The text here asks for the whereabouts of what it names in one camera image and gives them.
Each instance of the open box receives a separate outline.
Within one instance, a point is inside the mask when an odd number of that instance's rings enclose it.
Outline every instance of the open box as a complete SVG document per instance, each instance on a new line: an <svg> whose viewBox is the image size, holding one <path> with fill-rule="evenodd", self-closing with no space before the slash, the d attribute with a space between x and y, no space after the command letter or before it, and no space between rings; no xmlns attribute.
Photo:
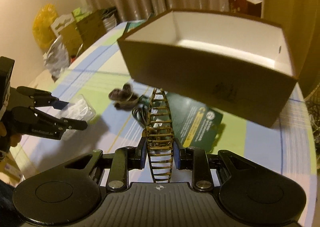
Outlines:
<svg viewBox="0 0 320 227"><path fill-rule="evenodd" d="M169 10L118 44L134 80L268 127L297 82L281 27L252 16Z"/></svg>

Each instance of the yellow label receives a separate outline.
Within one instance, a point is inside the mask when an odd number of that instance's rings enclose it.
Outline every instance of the yellow label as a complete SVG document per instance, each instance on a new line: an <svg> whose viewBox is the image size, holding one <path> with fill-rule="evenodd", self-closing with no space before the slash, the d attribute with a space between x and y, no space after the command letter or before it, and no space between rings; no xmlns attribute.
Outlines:
<svg viewBox="0 0 320 227"><path fill-rule="evenodd" d="M183 143L183 147L184 148L190 146L191 141L193 140L193 137L195 136L196 131L197 131L199 125L200 125L200 122L202 120L204 112L205 112L205 108L204 107L201 107L198 110L197 115L195 117L195 120L193 121L193 124L192 124L192 126L191 126L191 128L189 130L188 135L187 135L187 138L186 138L185 142Z"/></svg>

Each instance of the black sleeve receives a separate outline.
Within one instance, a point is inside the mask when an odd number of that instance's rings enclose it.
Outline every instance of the black sleeve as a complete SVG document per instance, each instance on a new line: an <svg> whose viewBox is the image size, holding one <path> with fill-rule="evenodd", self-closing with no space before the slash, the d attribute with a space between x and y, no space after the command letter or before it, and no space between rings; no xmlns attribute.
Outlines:
<svg viewBox="0 0 320 227"><path fill-rule="evenodd" d="M22 220L13 206L13 190L12 186L0 180L0 226L18 227L22 224Z"/></svg>

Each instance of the table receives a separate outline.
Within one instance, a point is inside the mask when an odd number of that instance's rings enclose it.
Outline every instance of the table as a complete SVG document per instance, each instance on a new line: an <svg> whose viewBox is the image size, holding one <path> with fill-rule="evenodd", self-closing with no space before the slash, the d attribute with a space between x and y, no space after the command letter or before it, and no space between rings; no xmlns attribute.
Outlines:
<svg viewBox="0 0 320 227"><path fill-rule="evenodd" d="M87 49L53 86L46 90L64 101L83 94L94 107L98 118L83 132L68 141L23 136L11 152L24 176L54 167L64 161L102 149L112 153L122 146L136 146L142 128L130 112L116 110L108 99L114 88L129 81L138 94L151 95L152 87L134 82L129 75L116 39L124 31L121 23ZM52 108L44 109L53 112ZM265 128L224 112L224 132L213 150L230 150L299 183L306 192L307 204L299 223L311 227L316 202L316 154L308 112L301 90L294 88L286 106L272 128ZM129 179L152 182L149 165L144 170L131 170ZM219 185L213 172L213 179ZM172 181L191 180L190 171L172 173Z"/></svg>

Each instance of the gray ribbed surface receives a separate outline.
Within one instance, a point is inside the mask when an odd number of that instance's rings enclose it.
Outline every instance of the gray ribbed surface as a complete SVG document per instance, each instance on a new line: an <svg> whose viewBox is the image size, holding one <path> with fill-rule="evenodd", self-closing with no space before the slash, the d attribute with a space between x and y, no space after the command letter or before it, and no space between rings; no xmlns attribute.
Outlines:
<svg viewBox="0 0 320 227"><path fill-rule="evenodd" d="M209 194L193 192L187 183L133 183L109 194L88 218L68 227L245 227L225 215Z"/></svg>

